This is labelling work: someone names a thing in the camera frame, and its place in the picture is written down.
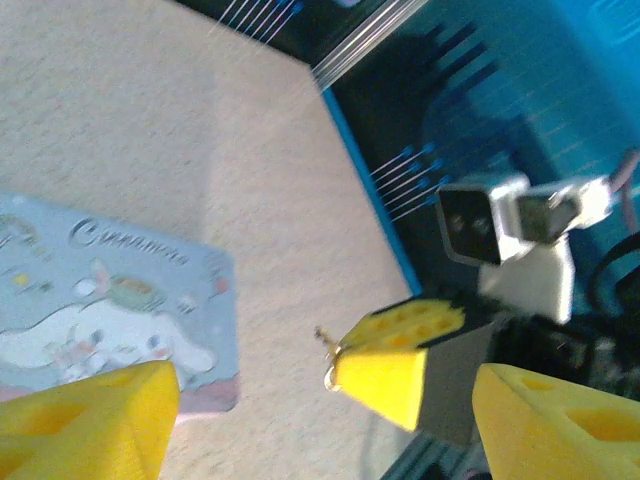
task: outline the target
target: small screw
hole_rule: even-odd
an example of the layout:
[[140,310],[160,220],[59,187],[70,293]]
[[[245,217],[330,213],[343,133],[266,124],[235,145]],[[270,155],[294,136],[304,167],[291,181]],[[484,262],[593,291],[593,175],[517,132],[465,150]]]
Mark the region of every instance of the small screw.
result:
[[451,229],[456,233],[460,233],[464,228],[464,220],[460,215],[453,215],[449,219],[449,224],[451,225]]
[[327,359],[336,358],[338,356],[340,353],[340,346],[333,341],[324,328],[316,327],[315,337],[322,341],[325,347],[327,347]]
[[489,233],[489,222],[486,218],[477,218],[473,221],[473,229],[484,237]]
[[547,204],[549,205],[549,208],[551,210],[554,210],[554,209],[558,208],[558,205],[560,205],[560,201],[561,200],[562,200],[562,198],[560,198],[560,195],[558,195],[558,192],[554,192],[547,199]]

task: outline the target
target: black cable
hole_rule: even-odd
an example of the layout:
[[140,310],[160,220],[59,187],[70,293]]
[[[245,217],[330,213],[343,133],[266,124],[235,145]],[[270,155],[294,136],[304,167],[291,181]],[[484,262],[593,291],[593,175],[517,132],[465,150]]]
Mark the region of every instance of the black cable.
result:
[[631,148],[624,153],[618,168],[609,176],[611,193],[620,192],[622,216],[629,233],[638,231],[638,218],[633,207],[631,189],[633,187],[633,172],[639,162],[640,150]]
[[602,272],[616,260],[640,249],[640,232],[628,236],[613,246],[596,267],[587,284],[587,300],[596,312],[605,313],[605,308],[598,297],[598,279]]

